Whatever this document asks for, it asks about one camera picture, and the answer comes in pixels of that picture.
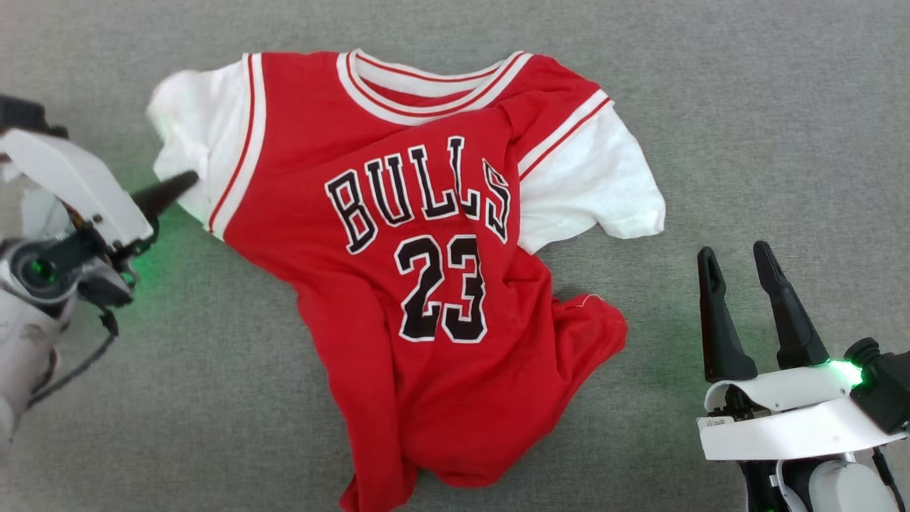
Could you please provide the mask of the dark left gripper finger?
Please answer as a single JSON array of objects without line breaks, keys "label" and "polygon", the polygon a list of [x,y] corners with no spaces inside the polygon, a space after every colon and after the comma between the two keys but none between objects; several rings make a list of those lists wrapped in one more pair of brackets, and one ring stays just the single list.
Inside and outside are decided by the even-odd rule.
[{"label": "dark left gripper finger", "polygon": [[198,179],[198,173],[184,171],[134,192],[132,200],[148,221],[158,220]]}]

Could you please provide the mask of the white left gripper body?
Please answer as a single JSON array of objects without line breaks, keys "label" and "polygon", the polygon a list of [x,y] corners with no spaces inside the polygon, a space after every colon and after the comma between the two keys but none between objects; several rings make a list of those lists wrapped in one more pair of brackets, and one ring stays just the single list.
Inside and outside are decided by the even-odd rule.
[{"label": "white left gripper body", "polygon": [[129,193],[100,158],[64,137],[10,127],[4,178],[26,177],[23,232],[2,242],[2,307],[101,309],[134,301],[133,262],[157,239],[157,189]]}]

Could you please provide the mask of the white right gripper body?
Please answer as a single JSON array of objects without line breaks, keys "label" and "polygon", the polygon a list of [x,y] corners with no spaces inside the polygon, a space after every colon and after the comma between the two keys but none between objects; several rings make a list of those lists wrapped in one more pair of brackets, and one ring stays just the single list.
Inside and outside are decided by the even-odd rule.
[{"label": "white right gripper body", "polygon": [[711,385],[697,421],[709,461],[778,461],[857,452],[903,440],[852,401],[860,370],[848,362]]}]

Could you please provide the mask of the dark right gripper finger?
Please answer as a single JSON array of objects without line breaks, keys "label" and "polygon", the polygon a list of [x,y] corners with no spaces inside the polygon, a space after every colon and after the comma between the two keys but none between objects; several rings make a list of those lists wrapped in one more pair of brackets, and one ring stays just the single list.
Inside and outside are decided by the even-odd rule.
[{"label": "dark right gripper finger", "polygon": [[770,244],[761,240],[755,242],[753,253],[759,282],[769,297],[776,322],[778,367],[788,370],[828,363],[831,359],[828,350]]},{"label": "dark right gripper finger", "polygon": [[711,247],[697,254],[700,288],[703,376],[708,383],[748,381],[757,377],[755,362],[744,352],[727,308],[726,282]]}]

